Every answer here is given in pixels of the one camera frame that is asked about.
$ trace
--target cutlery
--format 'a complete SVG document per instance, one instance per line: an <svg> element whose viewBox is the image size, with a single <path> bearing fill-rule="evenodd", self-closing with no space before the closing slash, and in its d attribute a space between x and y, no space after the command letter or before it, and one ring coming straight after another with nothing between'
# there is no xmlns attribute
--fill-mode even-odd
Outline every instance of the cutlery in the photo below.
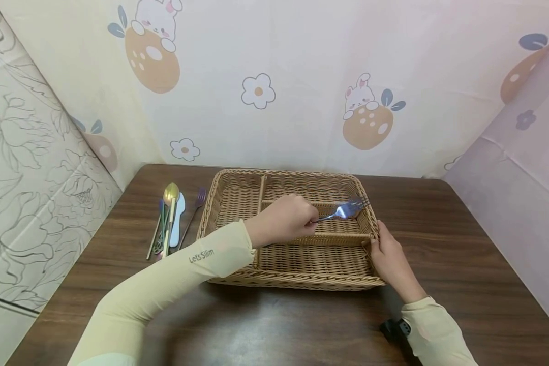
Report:
<svg viewBox="0 0 549 366"><path fill-rule="evenodd" d="M332 219L332 217L349 219L350 217L355 216L357 213L362 211L362 209L369 204L370 202L368 201L368 199L361 199L360 197L356 197L355 199L352 199L351 201L338 206L335 209L335 212L331 215L320 217L317 221Z"/></svg>
<svg viewBox="0 0 549 366"><path fill-rule="evenodd" d="M161 232L163 232L163 228L160 227L161 221L163 221L163 207L164 203L163 200L159 201L159 219L157 220L157 226L155 229L155 232L152 233L152 240L150 241L150 248L148 248L148 254L146 255L147 261L150 260L150 255L153 252L153 246L155 245L155 242L157 241L157 238L159 237L159 229Z"/></svg>
<svg viewBox="0 0 549 366"><path fill-rule="evenodd" d="M175 202L177 200L177 197L179 196L179 187L171 182L169 185L167 185L167 188L165 189L165 192L163 194L163 201L164 204L170 207L169 213L168 213L168 227L165 231L165 238L163 241L163 255L162 258L167 257L168 255L168 239L171 235L171 227L173 226L173 218L175 214Z"/></svg>
<svg viewBox="0 0 549 366"><path fill-rule="evenodd" d="M185 197L183 193L179 193L179 199L175 206L175 219L173 220L173 228L171 229L171 237L168 239L168 246L174 248L179 244L179 224L181 223L181 214L185 211Z"/></svg>
<svg viewBox="0 0 549 366"><path fill-rule="evenodd" d="M164 201L160 200L160 206L161 206L161 227L159 230L159 234L157 235L157 240L155 242L155 246L152 247L152 253L159 254L163 251L163 242L164 242L164 232L167 227L167 217L168 215L165 213L165 207Z"/></svg>
<svg viewBox="0 0 549 366"><path fill-rule="evenodd" d="M181 246L183 245L183 240L185 240L185 235L187 235L187 230L189 230L189 225L191 224L191 221L193 221L193 218L195 217L195 213L197 212L197 210L200 209L205 204L206 196L207 196L207 189L205 189L205 187L201 187L200 190L197 192L197 200L195 200L195 210L193 211L193 215L191 215L191 218L189 219L189 222L187 223L185 230L183 230L183 235L181 236L181 240L179 240L179 245L177 246L177 250L181 249Z"/></svg>

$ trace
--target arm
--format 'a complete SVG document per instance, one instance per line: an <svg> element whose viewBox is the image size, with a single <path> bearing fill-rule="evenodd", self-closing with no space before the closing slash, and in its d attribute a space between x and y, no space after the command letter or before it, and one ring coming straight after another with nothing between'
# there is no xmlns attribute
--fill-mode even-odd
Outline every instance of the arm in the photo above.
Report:
<svg viewBox="0 0 549 366"><path fill-rule="evenodd" d="M136 365L144 328L157 313L201 282L252 263L253 248L313 235L317 216L302 197L283 196L128 278L100 301L68 365Z"/></svg>
<svg viewBox="0 0 549 366"><path fill-rule="evenodd" d="M391 284L405 305L409 344L424 366L476 366L461 330L443 306L427 296L407 261L401 244L378 221L380 241L371 243L375 269Z"/></svg>

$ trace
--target curtain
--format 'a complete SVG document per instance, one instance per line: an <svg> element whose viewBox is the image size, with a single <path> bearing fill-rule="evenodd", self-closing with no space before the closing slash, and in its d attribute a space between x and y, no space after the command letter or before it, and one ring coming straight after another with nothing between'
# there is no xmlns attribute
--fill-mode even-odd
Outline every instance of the curtain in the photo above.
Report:
<svg viewBox="0 0 549 366"><path fill-rule="evenodd" d="M0 365L120 194L0 15Z"/></svg>
<svg viewBox="0 0 549 366"><path fill-rule="evenodd" d="M549 315L549 47L445 175Z"/></svg>
<svg viewBox="0 0 549 366"><path fill-rule="evenodd" d="M121 187L162 161L440 177L549 45L549 0L0 10Z"/></svg>

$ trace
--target white flower illustration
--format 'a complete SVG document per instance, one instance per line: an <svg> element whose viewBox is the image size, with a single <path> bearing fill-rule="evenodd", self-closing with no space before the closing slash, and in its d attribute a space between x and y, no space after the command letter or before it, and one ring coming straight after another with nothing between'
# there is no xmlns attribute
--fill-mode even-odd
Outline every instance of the white flower illustration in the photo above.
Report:
<svg viewBox="0 0 549 366"><path fill-rule="evenodd" d="M259 74L257 77L247 77L242 82L244 93L241 93L241 101L244 104L254 104L258 109L266 108L266 104L275 100L275 90L270 87L270 77L267 74Z"/></svg>
<svg viewBox="0 0 549 366"><path fill-rule="evenodd" d="M175 158L185 159L188 162L192 162L195 157L201 154L198 147L193 145L193 141L190 139L181 139L179 141L171 141L171 154Z"/></svg>

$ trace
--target bunny illustration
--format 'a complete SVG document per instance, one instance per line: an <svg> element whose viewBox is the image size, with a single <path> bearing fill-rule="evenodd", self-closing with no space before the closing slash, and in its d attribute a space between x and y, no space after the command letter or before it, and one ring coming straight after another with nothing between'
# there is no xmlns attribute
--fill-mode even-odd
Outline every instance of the bunny illustration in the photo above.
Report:
<svg viewBox="0 0 549 366"><path fill-rule="evenodd" d="M154 32L164 49L175 52L175 15L182 9L181 0L140 0L131 27L140 35L145 30Z"/></svg>
<svg viewBox="0 0 549 366"><path fill-rule="evenodd" d="M346 91L346 112L344 119L349 119L354 115L355 109L363 105L366 106L368 111L374 111L374 109L378 108L378 103L374 101L374 94L368 86L368 79L370 79L370 74L363 73L356 82L356 88L352 88L352 86L348 87Z"/></svg>

